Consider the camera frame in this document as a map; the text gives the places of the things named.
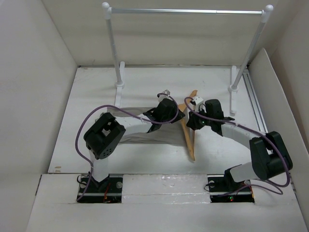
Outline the grey trousers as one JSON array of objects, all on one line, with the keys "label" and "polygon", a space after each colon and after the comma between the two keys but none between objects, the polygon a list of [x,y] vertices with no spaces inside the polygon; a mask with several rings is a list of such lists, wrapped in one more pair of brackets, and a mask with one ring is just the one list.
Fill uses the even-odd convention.
[{"label": "grey trousers", "polygon": [[[140,115],[151,109],[151,107],[126,107],[124,111],[134,115]],[[129,115],[112,108],[107,112],[114,117],[128,117]],[[180,121],[173,124],[164,124],[160,129],[151,133],[136,133],[124,135],[120,141],[121,144],[169,144],[174,146],[186,146],[185,136]]]}]

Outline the wooden clothes hanger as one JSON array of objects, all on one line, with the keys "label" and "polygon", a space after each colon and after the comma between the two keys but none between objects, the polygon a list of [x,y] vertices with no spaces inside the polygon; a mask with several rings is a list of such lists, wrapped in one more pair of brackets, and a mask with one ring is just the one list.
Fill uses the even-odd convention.
[{"label": "wooden clothes hanger", "polygon": [[[191,98],[193,98],[196,95],[197,95],[197,90],[193,90],[189,96]],[[187,107],[186,107],[185,103],[182,103],[182,104],[178,105],[178,108],[181,112],[185,113],[185,110],[186,110]],[[186,122],[185,122],[184,118],[182,118],[180,120],[180,122],[181,122],[181,126],[182,126],[182,129],[183,129],[183,132],[184,132],[184,137],[185,137],[186,145],[187,145],[187,148],[188,148],[189,157],[190,157],[191,161],[195,161],[196,159],[195,159],[195,153],[194,153],[194,145],[193,145],[194,143],[191,141],[189,129],[186,126]]]}]

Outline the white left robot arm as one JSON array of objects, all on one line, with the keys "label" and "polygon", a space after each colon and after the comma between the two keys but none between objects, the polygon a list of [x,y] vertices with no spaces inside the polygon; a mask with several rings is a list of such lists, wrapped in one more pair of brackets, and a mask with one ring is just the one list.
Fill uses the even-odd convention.
[{"label": "white left robot arm", "polygon": [[108,157],[116,149],[124,136],[137,133],[152,133],[163,124],[172,124],[185,117],[175,101],[164,98],[157,107],[139,115],[127,113],[127,117],[113,116],[103,113],[84,134],[87,149],[92,154],[93,163],[91,186],[96,191],[104,191],[107,187]]}]

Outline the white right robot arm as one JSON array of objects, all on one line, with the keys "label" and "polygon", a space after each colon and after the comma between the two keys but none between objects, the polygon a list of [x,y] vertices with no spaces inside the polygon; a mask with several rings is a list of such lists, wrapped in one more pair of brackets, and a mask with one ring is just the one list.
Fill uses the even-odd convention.
[{"label": "white right robot arm", "polygon": [[208,126],[211,130],[249,149],[251,161],[225,170],[221,183],[227,194],[250,187],[245,181],[257,180],[278,189],[290,184],[289,171],[293,167],[281,135],[256,131],[236,123],[234,118],[225,117],[218,99],[204,101],[199,96],[186,97],[185,105],[189,110],[187,127],[196,131]]}]

